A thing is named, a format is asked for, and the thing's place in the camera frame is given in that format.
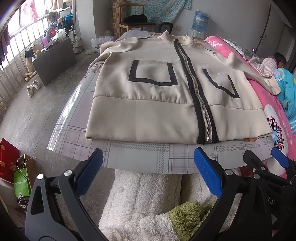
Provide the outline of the beige zip jacket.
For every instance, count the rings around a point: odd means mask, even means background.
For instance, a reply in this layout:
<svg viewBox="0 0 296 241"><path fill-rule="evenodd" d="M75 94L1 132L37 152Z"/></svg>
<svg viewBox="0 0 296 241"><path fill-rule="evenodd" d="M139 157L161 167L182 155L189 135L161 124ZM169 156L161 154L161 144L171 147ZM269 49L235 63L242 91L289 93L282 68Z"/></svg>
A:
<svg viewBox="0 0 296 241"><path fill-rule="evenodd" d="M164 32L104 43L95 63L88 139L207 144L271 134L250 80L272 95L280 87L235 54Z"/></svg>

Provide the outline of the black clothes on chair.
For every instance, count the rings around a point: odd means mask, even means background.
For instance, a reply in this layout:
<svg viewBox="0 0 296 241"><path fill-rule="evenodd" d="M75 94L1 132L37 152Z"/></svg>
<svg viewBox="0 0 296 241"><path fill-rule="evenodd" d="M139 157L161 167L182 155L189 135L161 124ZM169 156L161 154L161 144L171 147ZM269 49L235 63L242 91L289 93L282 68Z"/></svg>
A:
<svg viewBox="0 0 296 241"><path fill-rule="evenodd" d="M147 22L147 16L145 14L140 15L130 15L125 17L124 22L136 24L136 23L145 23Z"/></svg>

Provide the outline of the green paper bag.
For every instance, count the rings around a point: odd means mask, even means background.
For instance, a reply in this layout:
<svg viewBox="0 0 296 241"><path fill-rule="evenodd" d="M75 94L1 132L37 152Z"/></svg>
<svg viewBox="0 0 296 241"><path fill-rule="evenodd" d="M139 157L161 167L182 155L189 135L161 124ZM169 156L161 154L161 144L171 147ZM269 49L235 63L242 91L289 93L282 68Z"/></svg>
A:
<svg viewBox="0 0 296 241"><path fill-rule="evenodd" d="M16 198L30 196L31 189L26 168L14 172L14 190Z"/></svg>

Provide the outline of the green fluffy cloth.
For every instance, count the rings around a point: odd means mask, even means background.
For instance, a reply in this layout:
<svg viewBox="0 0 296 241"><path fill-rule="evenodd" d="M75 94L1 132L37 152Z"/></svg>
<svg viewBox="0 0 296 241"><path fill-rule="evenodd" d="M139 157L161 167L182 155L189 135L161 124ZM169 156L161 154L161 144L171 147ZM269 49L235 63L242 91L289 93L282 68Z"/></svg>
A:
<svg viewBox="0 0 296 241"><path fill-rule="evenodd" d="M201 227L215 202L201 205L198 201L187 201L169 211L173 229L180 240L189 240Z"/></svg>

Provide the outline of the brown paper bag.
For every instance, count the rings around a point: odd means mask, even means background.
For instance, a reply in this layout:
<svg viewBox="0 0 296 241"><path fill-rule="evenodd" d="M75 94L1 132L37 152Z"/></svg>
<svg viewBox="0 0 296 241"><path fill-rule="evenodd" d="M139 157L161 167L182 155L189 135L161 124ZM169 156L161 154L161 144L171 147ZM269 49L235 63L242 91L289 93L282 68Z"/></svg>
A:
<svg viewBox="0 0 296 241"><path fill-rule="evenodd" d="M25 168L28 177L28 184L30 189L32 189L37 178L37 170L34 158L28 156L27 154L23 154L22 156L19 156L16 166L19 169Z"/></svg>

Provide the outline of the red gift bag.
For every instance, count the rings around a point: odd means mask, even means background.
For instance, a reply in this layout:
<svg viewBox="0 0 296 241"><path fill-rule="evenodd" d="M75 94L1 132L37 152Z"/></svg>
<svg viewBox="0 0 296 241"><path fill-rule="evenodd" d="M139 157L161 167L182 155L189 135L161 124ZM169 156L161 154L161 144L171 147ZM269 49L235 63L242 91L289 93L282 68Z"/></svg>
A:
<svg viewBox="0 0 296 241"><path fill-rule="evenodd" d="M19 157L19 150L10 142L1 139L1 154L0 154L0 162L1 162L1 178L7 182L13 183L14 181L14 171L13 165L17 161Z"/></svg>

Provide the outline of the plaid bed sheet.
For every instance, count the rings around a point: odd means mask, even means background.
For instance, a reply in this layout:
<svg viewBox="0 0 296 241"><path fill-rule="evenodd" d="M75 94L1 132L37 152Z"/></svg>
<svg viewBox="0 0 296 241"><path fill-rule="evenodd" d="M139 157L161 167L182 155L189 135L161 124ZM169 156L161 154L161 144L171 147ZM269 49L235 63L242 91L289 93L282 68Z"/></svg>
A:
<svg viewBox="0 0 296 241"><path fill-rule="evenodd" d="M251 150L262 159L271 157L271 137L255 142L236 140L217 144L159 144L89 140L85 138L95 82L102 61L90 65L65 105L48 143L48 150L75 160L86 160L96 148L104 154L103 166L133 172L162 174L192 174L197 172L193 161L194 149L201 147L225 169L245 166L243 153Z"/></svg>

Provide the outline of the person in blue pajamas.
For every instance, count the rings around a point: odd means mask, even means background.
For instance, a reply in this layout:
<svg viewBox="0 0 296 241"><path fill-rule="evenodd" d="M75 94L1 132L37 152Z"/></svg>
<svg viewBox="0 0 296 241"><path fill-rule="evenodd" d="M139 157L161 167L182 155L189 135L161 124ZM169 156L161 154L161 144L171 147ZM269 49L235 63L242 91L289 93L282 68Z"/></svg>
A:
<svg viewBox="0 0 296 241"><path fill-rule="evenodd" d="M285 115L288 119L292 133L295 135L296 129L296 85L295 77L292 73L285 69L287 60L283 54L279 52L274 53L274 58L277 63L277 68L273 72L273 76L276 79L279 87L280 93L277 95L277 98L285 112Z"/></svg>

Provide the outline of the floral pillow with lace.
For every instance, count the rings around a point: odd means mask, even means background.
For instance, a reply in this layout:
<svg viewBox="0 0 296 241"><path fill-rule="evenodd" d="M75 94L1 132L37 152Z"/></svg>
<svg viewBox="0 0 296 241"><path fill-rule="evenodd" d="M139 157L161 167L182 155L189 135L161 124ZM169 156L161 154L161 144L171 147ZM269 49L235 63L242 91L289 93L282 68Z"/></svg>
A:
<svg viewBox="0 0 296 241"><path fill-rule="evenodd" d="M242 44L239 44L238 42L232 39L223 39L223 41L226 42L234 50L236 50L245 60L250 60L253 56L257 57L255 52L251 51L250 49L247 49Z"/></svg>

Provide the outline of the white shoe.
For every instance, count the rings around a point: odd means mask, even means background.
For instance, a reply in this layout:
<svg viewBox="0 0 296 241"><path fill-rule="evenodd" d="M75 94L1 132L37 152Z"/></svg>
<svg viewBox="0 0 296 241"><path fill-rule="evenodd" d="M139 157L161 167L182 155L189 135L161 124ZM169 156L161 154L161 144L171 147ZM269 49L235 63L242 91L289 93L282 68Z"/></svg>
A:
<svg viewBox="0 0 296 241"><path fill-rule="evenodd" d="M32 82L32 85L33 85L33 87L34 87L36 90L39 90L39 89L42 87L41 84L40 84L40 82L37 81L37 80L34 80L34 81Z"/></svg>
<svg viewBox="0 0 296 241"><path fill-rule="evenodd" d="M27 86L27 94L28 94L28 96L29 96L29 98L31 98L33 95L34 95L34 87L33 87L33 85L28 85Z"/></svg>

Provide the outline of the dark grey cabinet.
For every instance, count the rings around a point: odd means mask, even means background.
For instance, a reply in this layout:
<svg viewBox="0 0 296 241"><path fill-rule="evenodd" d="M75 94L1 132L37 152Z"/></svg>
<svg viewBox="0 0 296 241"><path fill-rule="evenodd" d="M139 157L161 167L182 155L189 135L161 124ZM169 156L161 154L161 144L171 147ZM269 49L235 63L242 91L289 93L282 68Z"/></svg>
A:
<svg viewBox="0 0 296 241"><path fill-rule="evenodd" d="M39 54L32 64L44 86L77 63L70 38Z"/></svg>

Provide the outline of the white water dispenser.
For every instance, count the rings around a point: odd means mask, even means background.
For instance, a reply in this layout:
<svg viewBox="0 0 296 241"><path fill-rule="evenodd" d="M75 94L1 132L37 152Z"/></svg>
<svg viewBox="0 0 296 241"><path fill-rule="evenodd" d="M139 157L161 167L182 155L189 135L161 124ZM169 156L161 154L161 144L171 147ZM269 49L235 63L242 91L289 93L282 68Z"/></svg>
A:
<svg viewBox="0 0 296 241"><path fill-rule="evenodd" d="M188 30L188 36L190 36L192 39L199 39L199 40L204 40L206 38L205 34L197 32L193 29Z"/></svg>

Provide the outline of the blue water bottle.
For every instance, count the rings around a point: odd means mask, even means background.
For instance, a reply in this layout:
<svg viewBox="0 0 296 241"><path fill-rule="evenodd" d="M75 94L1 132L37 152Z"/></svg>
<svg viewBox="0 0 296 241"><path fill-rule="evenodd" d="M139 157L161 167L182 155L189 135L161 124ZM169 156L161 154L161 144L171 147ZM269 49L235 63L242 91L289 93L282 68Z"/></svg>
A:
<svg viewBox="0 0 296 241"><path fill-rule="evenodd" d="M199 9L196 10L191 29L201 34L205 34L207 31L209 19L210 15L208 13L200 11Z"/></svg>

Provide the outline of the wooden chair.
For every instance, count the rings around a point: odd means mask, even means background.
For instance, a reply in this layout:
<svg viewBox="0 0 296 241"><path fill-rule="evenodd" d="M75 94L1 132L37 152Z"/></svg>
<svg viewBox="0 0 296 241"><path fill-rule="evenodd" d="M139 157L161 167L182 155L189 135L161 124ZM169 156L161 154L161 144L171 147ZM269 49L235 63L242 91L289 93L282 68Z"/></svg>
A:
<svg viewBox="0 0 296 241"><path fill-rule="evenodd" d="M144 14L144 9L146 6L147 6L147 4L130 3L130 2L116 4L116 7L118 8L118 20L119 20L118 36L119 37L121 37L121 35L122 35L122 29L129 31L134 28L140 28L140 30L142 31L143 28L151 28L152 32L154 31L156 23L147 20L147 17ZM123 16L122 9L128 8L128 7L141 7L142 8L141 14L140 15Z"/></svg>

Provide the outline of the teal floral wall cloth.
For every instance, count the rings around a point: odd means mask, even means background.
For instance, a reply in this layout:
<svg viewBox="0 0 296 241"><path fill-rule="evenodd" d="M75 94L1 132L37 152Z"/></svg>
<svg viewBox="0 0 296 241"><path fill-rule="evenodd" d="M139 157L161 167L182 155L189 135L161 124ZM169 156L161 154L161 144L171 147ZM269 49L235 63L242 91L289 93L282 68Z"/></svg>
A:
<svg viewBox="0 0 296 241"><path fill-rule="evenodd" d="M144 7L144 14L147 16L149 21L153 22L173 22L175 18L184 9L191 9L192 1L186 0L171 0L171 1L109 1L112 7L115 7L115 12L118 11L116 7L121 3L140 3L146 4Z"/></svg>

